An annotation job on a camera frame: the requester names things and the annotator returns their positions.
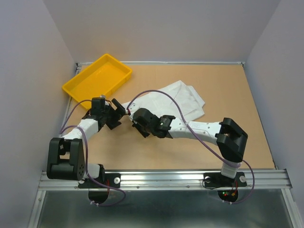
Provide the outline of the white long sleeve shirt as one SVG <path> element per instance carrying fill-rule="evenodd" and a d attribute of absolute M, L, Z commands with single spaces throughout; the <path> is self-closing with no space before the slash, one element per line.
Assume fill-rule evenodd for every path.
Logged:
<path fill-rule="evenodd" d="M 204 105 L 204 100 L 194 87 L 179 80 L 154 92 L 150 90 L 133 102 L 124 103 L 123 107 L 128 107 L 131 112 L 137 108 L 145 108 L 158 117 L 172 115 L 181 118 L 182 114 L 188 122 L 205 114 Z"/>

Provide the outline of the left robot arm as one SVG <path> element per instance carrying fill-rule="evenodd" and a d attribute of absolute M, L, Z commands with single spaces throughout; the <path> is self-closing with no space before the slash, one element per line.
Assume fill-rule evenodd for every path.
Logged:
<path fill-rule="evenodd" d="M 47 158 L 47 177 L 55 180 L 79 181 L 84 178 L 87 165 L 84 150 L 88 140 L 105 125 L 109 129 L 118 127 L 126 115 L 125 108 L 116 100 L 107 101 L 103 97 L 90 100 L 91 108 L 78 125 L 66 126 L 65 120 L 60 133 L 72 130 L 61 137 L 52 138 Z"/>

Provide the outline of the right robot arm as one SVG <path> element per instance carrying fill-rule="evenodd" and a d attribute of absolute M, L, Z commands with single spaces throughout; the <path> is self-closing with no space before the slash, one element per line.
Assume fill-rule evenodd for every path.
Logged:
<path fill-rule="evenodd" d="M 143 137 L 153 135 L 158 138 L 186 138 L 197 139 L 218 146 L 222 161 L 219 181 L 223 185 L 230 185 L 236 179 L 237 171 L 243 161 L 248 134 L 231 118 L 224 118 L 221 122 L 204 123 L 190 121 L 163 115 L 157 117 L 145 108 L 130 112 L 130 119 Z"/>

